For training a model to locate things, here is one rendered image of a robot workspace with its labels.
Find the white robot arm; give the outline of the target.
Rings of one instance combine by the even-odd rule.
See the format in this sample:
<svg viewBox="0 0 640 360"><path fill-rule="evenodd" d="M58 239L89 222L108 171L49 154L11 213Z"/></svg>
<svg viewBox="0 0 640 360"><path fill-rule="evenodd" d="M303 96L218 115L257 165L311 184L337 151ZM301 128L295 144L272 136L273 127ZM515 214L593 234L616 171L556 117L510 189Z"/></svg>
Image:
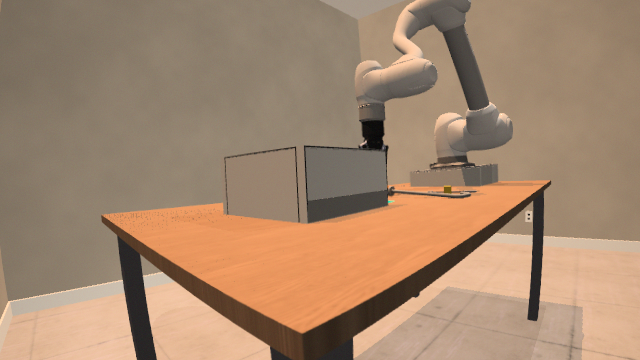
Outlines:
<svg viewBox="0 0 640 360"><path fill-rule="evenodd" d="M475 163L468 162L467 152L506 144L512 139L513 125L510 118L500 114L488 100L464 26L471 0L416 0L411 4L400 14L393 35L395 48L404 56L387 69L376 61L357 66L355 94L359 121L385 121L384 102L418 95L435 85L438 78L435 65L424 59L421 49L409 40L418 30L435 25L445 38L468 110L466 120L456 113L438 118L435 126L437 162L429 165L430 170L474 166Z"/></svg>

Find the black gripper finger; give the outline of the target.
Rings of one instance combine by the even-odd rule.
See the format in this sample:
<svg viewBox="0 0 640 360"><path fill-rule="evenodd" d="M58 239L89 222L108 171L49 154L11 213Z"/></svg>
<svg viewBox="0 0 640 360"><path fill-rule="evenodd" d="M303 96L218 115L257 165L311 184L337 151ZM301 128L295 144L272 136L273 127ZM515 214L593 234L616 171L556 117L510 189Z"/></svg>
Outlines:
<svg viewBox="0 0 640 360"><path fill-rule="evenodd" d="M363 144L359 145L358 147L359 148L368 148L366 141ZM376 147L377 147L377 142L373 142L373 149L376 149Z"/></svg>
<svg viewBox="0 0 640 360"><path fill-rule="evenodd" d="M382 146L381 142L378 142L378 149L384 149L386 150L386 161L387 161L387 151L388 151L389 146L388 145L384 145Z"/></svg>

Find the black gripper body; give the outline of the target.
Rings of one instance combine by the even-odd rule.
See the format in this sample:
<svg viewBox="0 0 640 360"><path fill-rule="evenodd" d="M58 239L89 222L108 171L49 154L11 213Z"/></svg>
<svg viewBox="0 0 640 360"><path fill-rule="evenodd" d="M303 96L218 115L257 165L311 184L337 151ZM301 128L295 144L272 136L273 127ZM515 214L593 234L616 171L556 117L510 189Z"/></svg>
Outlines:
<svg viewBox="0 0 640 360"><path fill-rule="evenodd" d="M372 120L362 122L362 136L364 136L364 142L366 141L368 149L373 149L373 142L377 142L376 149L378 149L378 142L381 142L383 146L384 121Z"/></svg>

